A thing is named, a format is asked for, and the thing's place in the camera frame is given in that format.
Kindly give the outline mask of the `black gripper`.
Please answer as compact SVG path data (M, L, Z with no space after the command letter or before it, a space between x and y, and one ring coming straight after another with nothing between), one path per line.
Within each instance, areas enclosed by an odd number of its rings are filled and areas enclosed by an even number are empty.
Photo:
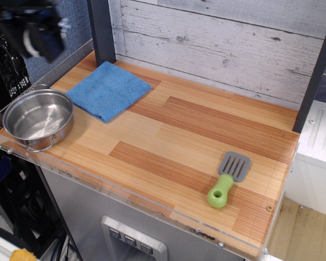
M0 31L26 58L54 62L65 50L69 28L57 1L0 1Z

